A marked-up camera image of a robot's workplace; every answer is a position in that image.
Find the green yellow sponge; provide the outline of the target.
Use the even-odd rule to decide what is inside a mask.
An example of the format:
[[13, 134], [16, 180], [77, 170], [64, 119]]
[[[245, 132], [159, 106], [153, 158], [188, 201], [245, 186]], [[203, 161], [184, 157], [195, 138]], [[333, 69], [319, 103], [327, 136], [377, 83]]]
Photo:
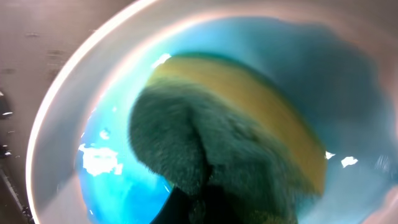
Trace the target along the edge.
[[180, 55], [151, 73], [132, 107], [137, 159], [197, 195], [199, 223], [297, 223], [325, 190], [317, 135], [260, 74]]

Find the white plate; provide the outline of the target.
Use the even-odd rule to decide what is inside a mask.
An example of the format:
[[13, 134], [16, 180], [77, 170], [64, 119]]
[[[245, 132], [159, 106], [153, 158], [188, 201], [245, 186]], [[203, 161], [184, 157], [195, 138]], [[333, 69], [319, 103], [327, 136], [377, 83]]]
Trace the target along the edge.
[[151, 223], [172, 184], [129, 140], [135, 100], [180, 55], [260, 74], [325, 148], [322, 197], [297, 223], [397, 222], [397, 2], [137, 1], [69, 59], [34, 121], [26, 161], [36, 223]]

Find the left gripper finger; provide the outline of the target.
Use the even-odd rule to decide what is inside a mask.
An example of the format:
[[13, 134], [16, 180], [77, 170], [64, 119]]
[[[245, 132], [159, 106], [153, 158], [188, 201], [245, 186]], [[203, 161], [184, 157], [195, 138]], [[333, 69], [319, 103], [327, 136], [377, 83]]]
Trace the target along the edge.
[[198, 202], [197, 195], [188, 195], [175, 187], [151, 224], [197, 224], [199, 223], [196, 208]]

